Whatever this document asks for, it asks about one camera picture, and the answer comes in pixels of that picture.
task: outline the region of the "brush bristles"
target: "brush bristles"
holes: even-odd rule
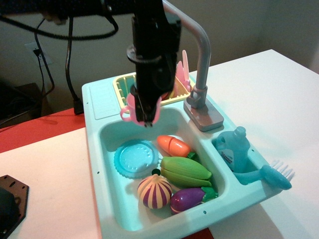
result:
[[[292,178],[295,175],[295,172],[293,171],[293,169],[288,169],[288,165],[284,165],[283,162],[279,161],[279,160],[275,160],[273,161],[270,166],[274,169],[276,169],[278,172],[280,172],[285,178],[288,179],[288,181],[291,181]]]

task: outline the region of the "purple eggplant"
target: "purple eggplant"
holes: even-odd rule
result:
[[[218,193],[209,187],[182,189],[172,196],[170,209],[172,214],[177,214],[217,197]]]

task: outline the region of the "bottle cap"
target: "bottle cap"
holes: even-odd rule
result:
[[[246,129],[242,126],[238,126],[235,131],[235,135],[238,137],[245,137],[246,136]]]

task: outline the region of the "bottle label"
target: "bottle label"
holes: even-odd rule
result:
[[[234,162],[234,152],[230,149],[223,149],[218,151],[224,161],[227,163],[228,167],[234,171],[235,162]]]

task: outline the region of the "toy soap bottle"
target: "toy soap bottle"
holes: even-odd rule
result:
[[[213,145],[233,172],[244,172],[250,147],[244,127],[239,126],[234,131],[221,133]]]

